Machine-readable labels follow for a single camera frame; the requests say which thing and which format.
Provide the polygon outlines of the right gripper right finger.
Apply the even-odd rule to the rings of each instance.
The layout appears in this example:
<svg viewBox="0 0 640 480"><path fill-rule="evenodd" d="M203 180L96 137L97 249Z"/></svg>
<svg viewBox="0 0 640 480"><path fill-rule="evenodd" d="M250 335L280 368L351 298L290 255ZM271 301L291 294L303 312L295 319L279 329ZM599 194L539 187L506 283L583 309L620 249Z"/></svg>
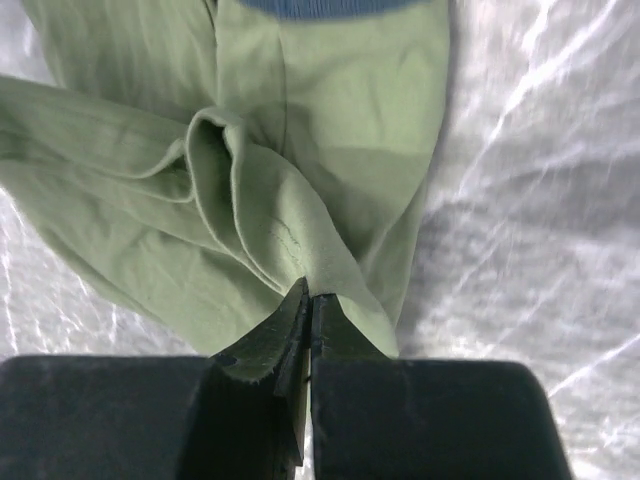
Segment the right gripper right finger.
<svg viewBox="0 0 640 480"><path fill-rule="evenodd" d="M319 479L568 479L546 394L524 365L399 359L333 295L313 301L311 415Z"/></svg>

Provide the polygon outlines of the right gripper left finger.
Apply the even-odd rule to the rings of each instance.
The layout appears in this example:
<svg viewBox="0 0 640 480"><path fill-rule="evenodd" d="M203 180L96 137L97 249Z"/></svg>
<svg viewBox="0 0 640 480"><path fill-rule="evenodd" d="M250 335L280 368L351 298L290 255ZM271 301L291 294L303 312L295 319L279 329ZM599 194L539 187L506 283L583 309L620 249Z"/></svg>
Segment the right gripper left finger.
<svg viewBox="0 0 640 480"><path fill-rule="evenodd" d="M1 365L5 479L291 479L304 458L309 295L294 283L216 355Z"/></svg>

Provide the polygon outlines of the green printed tank top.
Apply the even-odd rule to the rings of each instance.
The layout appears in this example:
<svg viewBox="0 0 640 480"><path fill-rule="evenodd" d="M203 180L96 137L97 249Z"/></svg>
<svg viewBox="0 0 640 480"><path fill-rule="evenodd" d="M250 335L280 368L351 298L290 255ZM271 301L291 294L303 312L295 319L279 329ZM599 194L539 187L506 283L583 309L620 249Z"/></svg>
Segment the green printed tank top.
<svg viewBox="0 0 640 480"><path fill-rule="evenodd" d="M1 183L109 300L215 353L292 285L395 355L441 128L444 1L27 1Z"/></svg>

